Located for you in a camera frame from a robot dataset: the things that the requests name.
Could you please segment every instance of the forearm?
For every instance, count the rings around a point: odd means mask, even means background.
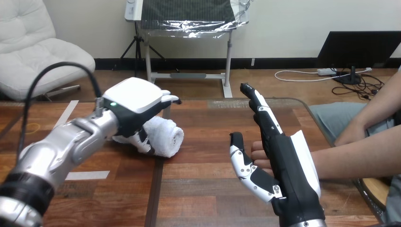
[[[320,179],[401,174],[401,125],[339,147],[312,153]]]
[[[393,115],[401,109],[401,72],[392,76],[376,96],[354,118],[354,121],[368,128]]]

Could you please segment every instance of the human arm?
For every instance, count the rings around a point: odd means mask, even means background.
[[[401,72],[394,74],[377,95],[359,112],[334,142],[340,146],[361,140],[365,130],[401,109]]]
[[[365,139],[312,152],[320,179],[368,178],[401,174],[401,125]],[[261,144],[252,148],[255,165],[271,173]]]

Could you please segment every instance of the white wall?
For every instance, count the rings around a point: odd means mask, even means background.
[[[44,2],[57,37],[94,58],[119,58],[133,39],[126,0]],[[254,0],[249,24],[233,33],[233,57],[317,57],[330,31],[371,30],[401,30],[401,0]],[[167,58],[225,58],[227,37],[153,37],[150,44]],[[392,57],[401,57],[401,47]]]

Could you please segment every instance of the computer monitor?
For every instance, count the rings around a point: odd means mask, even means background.
[[[317,68],[351,69],[351,75],[334,80],[359,84],[355,68],[384,66],[400,43],[401,31],[330,32],[317,57]]]

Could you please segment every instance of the tripod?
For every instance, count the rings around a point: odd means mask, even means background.
[[[139,36],[138,33],[138,28],[137,28],[137,22],[135,22],[135,36],[134,40],[131,42],[131,44],[128,46],[128,48],[125,50],[125,52],[122,54],[120,57],[120,61],[124,59],[125,54],[128,52],[128,50],[132,47],[132,45],[136,42],[136,48],[135,48],[135,77],[138,76],[138,59],[142,60],[141,54],[140,54],[140,42],[145,42],[142,37]],[[149,48],[153,50],[163,61],[166,61],[166,59],[159,53],[157,50],[155,50],[151,45],[149,45]]]

